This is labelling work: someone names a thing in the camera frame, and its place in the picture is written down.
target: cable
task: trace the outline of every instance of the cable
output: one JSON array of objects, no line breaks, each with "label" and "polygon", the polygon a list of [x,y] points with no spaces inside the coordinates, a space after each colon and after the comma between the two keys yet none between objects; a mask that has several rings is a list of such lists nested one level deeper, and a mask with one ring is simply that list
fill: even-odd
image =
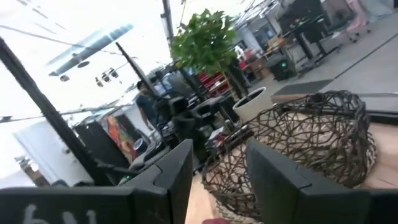
[{"label": "cable", "polygon": [[[71,46],[71,47],[79,47],[79,48],[83,48],[83,49],[88,49],[88,50],[94,50],[94,51],[97,51],[97,52],[107,53],[107,54],[110,54],[110,55],[119,55],[119,56],[123,56],[123,54],[118,53],[118,52],[110,52],[110,51],[107,51],[107,50],[96,49],[96,48],[94,48],[94,47],[86,47],[86,46],[80,45],[80,44],[71,44],[71,43],[69,43],[69,42],[65,42],[65,41],[62,41],[62,40],[53,39],[53,38],[50,38],[50,37],[45,37],[45,36],[42,36],[42,35],[39,35],[39,34],[33,34],[33,33],[31,33],[31,32],[19,30],[19,29],[13,28],[13,27],[8,27],[8,26],[0,25],[0,28],[7,29],[7,30],[11,30],[11,31],[14,31],[14,32],[18,32],[18,33],[20,33],[20,34],[28,35],[28,36],[30,36],[30,37],[36,37],[36,38],[40,38],[40,39],[44,39],[44,40],[49,40],[49,41],[52,41],[52,42],[56,42],[56,43],[59,43],[59,44],[69,45],[69,46]],[[140,59],[139,57],[135,57],[135,56],[132,56],[131,58],[133,58],[133,59]]]}]

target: person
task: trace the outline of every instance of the person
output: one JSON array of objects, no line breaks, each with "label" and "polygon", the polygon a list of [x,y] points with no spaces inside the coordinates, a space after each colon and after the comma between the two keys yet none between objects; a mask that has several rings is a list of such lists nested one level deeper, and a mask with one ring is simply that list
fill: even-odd
[{"label": "person", "polygon": [[142,120],[148,127],[149,131],[153,131],[153,128],[157,127],[158,118],[157,112],[154,109],[156,100],[151,96],[151,92],[142,81],[137,82],[137,89],[139,90],[139,96],[136,99],[136,103],[141,113]]},{"label": "person", "polygon": [[239,67],[243,70],[246,68],[246,66],[248,65],[248,63],[245,61],[245,59],[243,58],[243,56],[240,56],[239,58]]}]

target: light fixture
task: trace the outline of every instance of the light fixture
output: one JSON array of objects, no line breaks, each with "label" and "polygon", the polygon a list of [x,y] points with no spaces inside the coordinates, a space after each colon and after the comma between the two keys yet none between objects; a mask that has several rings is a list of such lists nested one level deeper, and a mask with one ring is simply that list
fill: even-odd
[{"label": "light fixture", "polygon": [[77,67],[78,67],[78,68],[84,68],[84,67],[86,67],[89,63],[90,63],[89,61],[85,61],[85,62],[82,62],[82,63],[78,64]]},{"label": "light fixture", "polygon": [[69,76],[68,75],[61,75],[61,77],[60,77],[60,80],[61,80],[61,82],[66,82],[66,81],[69,81]]}]

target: colorful artwork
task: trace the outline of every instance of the colorful artwork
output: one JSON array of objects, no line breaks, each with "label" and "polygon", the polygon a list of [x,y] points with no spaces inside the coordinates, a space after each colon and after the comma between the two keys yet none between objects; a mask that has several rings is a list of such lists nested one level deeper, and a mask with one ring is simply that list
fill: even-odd
[{"label": "colorful artwork", "polygon": [[118,123],[114,116],[108,116],[106,119],[108,120],[109,136],[111,136],[116,145],[118,145],[118,148],[131,163],[137,157],[137,153],[133,148],[134,139],[127,133],[123,126]]}]

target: ceiling lamp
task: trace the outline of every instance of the ceiling lamp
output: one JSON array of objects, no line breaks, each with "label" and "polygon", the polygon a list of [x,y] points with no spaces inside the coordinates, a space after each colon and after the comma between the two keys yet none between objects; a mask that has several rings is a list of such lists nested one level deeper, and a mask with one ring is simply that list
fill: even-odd
[{"label": "ceiling lamp", "polygon": [[61,75],[61,77],[60,77],[60,80],[61,80],[61,82],[66,82],[66,81],[69,81],[69,76],[68,75]]}]

